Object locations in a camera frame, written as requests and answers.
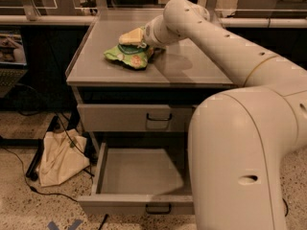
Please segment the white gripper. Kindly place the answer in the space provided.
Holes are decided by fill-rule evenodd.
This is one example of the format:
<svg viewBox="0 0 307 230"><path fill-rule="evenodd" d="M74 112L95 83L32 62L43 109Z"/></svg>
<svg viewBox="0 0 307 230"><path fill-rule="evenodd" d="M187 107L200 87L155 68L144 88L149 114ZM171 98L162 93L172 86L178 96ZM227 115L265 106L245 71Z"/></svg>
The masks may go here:
<svg viewBox="0 0 307 230"><path fill-rule="evenodd" d="M147 45L161 48L179 41L179 36L167 28L163 16L159 15L146 24L144 35L142 28L136 28L122 34L119 37L119 43L122 45L140 45L143 39Z"/></svg>

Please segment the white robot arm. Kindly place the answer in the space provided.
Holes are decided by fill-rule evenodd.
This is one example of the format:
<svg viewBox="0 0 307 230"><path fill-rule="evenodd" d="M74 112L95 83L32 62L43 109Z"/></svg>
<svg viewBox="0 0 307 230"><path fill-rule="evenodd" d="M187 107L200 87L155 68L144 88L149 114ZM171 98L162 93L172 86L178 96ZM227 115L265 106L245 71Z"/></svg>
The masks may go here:
<svg viewBox="0 0 307 230"><path fill-rule="evenodd" d="M198 230L287 230L283 157L307 145L303 68L209 22L204 8L170 0L122 44L162 47L191 39L234 83L203 101L189 126L188 159Z"/></svg>

